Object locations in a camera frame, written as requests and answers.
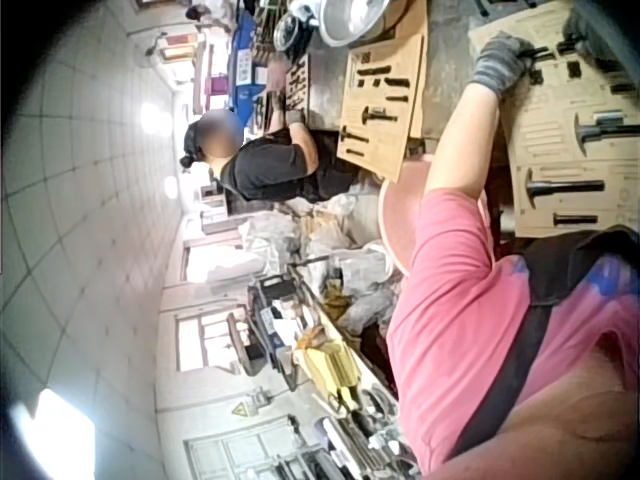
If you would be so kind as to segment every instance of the black shirt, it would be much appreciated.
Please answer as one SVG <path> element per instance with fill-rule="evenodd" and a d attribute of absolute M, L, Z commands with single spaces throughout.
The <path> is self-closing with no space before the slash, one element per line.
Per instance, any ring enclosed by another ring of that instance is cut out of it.
<path fill-rule="evenodd" d="M 311 203 L 346 192 L 359 168 L 336 157 L 337 134 L 310 132 L 318 150 L 318 169 L 307 176 L 299 145 L 284 128 L 242 146 L 223 167 L 222 184 L 245 200 L 282 202 L 303 197 Z"/>

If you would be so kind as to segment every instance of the white tiled wall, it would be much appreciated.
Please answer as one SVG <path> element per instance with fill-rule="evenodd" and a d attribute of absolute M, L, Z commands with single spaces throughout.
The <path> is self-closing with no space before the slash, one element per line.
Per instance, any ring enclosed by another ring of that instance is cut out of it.
<path fill-rule="evenodd" d="M 155 414 L 158 306 L 182 215 L 173 141 L 143 132 L 171 91 L 134 66 L 109 8 L 43 63 L 3 151 L 1 353 L 29 406 L 48 386 L 93 420 L 96 479 L 166 478 Z"/>

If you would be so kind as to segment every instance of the pink shirt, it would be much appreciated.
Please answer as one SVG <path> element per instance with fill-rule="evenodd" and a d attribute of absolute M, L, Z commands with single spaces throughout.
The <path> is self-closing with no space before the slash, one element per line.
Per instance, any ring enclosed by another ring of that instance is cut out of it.
<path fill-rule="evenodd" d="M 625 379 L 637 388 L 638 279 L 603 257 L 562 304 L 518 403 L 569 371 L 613 333 Z M 400 423 L 423 474 L 441 465 L 496 376 L 529 305 L 528 271 L 517 256 L 491 264 L 477 204 L 437 190 L 425 196 L 416 251 L 387 342 Z"/>

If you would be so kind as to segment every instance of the workbench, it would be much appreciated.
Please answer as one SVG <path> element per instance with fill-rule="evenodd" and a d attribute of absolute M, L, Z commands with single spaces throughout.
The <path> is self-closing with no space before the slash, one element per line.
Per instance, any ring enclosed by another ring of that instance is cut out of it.
<path fill-rule="evenodd" d="M 550 0 L 538 0 L 538 4 Z M 475 0 L 429 0 L 427 77 L 422 95 L 422 137 L 437 141 L 471 77 L 469 30 L 528 7 L 524 0 L 489 5 L 484 18 Z M 315 32 L 309 46 L 310 99 L 308 124 L 314 129 L 338 130 L 345 83 L 348 48 L 331 48 Z"/>

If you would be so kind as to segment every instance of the yellow warning sign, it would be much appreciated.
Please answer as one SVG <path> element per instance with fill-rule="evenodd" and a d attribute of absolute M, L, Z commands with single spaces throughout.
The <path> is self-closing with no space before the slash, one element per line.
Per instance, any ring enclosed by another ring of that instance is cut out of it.
<path fill-rule="evenodd" d="M 233 413 L 234 415 L 239 415 L 241 417 L 249 416 L 249 414 L 247 413 L 247 407 L 245 406 L 244 402 L 240 402 L 238 405 L 236 405 L 236 407 L 231 410 L 231 413 Z"/>

